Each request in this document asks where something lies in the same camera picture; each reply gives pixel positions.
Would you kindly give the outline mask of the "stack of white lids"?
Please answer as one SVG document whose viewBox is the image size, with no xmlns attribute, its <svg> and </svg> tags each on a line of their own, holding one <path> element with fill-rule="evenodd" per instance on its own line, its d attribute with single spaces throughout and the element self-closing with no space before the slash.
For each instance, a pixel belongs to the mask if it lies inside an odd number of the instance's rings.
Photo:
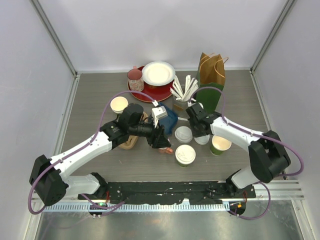
<svg viewBox="0 0 320 240">
<path fill-rule="evenodd" d="M 187 126 L 180 126 L 174 132 L 175 138 L 182 144 L 190 143 L 193 139 L 192 130 Z"/>
</svg>

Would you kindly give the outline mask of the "green paper cups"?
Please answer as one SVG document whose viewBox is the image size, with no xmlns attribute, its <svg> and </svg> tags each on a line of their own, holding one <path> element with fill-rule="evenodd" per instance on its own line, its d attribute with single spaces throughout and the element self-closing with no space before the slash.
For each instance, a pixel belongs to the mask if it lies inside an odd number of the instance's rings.
<svg viewBox="0 0 320 240">
<path fill-rule="evenodd" d="M 128 100 L 123 96 L 117 96 L 110 102 L 110 108 L 116 114 L 121 114 L 128 105 Z"/>
</svg>

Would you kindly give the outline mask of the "white cup lid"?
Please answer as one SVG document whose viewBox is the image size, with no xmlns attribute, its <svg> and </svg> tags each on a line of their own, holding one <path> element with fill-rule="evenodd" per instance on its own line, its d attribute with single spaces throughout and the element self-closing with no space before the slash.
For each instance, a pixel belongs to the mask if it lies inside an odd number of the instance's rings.
<svg viewBox="0 0 320 240">
<path fill-rule="evenodd" d="M 194 140 L 199 145 L 206 145 L 210 140 L 210 135 L 195 137 Z"/>
<path fill-rule="evenodd" d="M 196 151 L 190 145 L 180 145 L 175 150 L 175 159 L 179 162 L 194 162 L 196 159 Z"/>
</svg>

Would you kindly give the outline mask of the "small pink handled cup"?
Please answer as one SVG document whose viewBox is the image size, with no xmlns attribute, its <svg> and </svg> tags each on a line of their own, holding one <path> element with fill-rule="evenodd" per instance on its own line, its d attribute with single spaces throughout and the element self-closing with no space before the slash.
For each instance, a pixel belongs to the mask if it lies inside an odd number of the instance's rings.
<svg viewBox="0 0 320 240">
<path fill-rule="evenodd" d="M 170 147 L 159 148 L 158 151 L 162 154 L 173 154 L 173 150 Z"/>
</svg>

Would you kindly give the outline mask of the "green paper coffee cup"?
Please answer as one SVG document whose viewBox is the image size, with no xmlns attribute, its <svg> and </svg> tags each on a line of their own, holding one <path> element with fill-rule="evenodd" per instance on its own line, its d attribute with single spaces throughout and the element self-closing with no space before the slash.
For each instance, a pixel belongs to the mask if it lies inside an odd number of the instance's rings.
<svg viewBox="0 0 320 240">
<path fill-rule="evenodd" d="M 177 160 L 177 164 L 180 166 L 180 167 L 188 167 L 192 164 L 193 162 L 180 162 Z"/>
</svg>

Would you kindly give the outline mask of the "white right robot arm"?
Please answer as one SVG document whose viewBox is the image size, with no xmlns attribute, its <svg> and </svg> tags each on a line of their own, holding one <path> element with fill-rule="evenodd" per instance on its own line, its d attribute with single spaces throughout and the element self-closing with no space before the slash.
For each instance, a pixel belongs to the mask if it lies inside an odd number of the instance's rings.
<svg viewBox="0 0 320 240">
<path fill-rule="evenodd" d="M 199 103 L 186 109 L 194 137 L 212 135 L 222 137 L 248 153 L 249 165 L 226 179 L 226 193 L 233 198 L 257 182 L 270 183 L 291 164 L 291 159 L 281 144 L 279 135 L 241 126 L 218 112 L 207 113 Z"/>
</svg>

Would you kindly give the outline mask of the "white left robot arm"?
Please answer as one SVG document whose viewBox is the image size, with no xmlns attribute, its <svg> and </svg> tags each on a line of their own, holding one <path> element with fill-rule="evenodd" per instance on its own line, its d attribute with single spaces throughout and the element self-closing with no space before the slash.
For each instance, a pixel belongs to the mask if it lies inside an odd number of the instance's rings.
<svg viewBox="0 0 320 240">
<path fill-rule="evenodd" d="M 73 176 L 73 172 L 127 142 L 130 136 L 145 137 L 153 149 L 171 147 L 165 127 L 159 123 L 167 115 L 165 107 L 158 105 L 147 119 L 143 119 L 143 107 L 136 103 L 129 104 L 116 119 L 99 127 L 93 136 L 75 147 L 50 158 L 39 156 L 29 179 L 33 191 L 46 207 L 72 195 L 84 194 L 97 200 L 105 198 L 108 184 L 101 175 L 93 172 L 86 176 Z"/>
</svg>

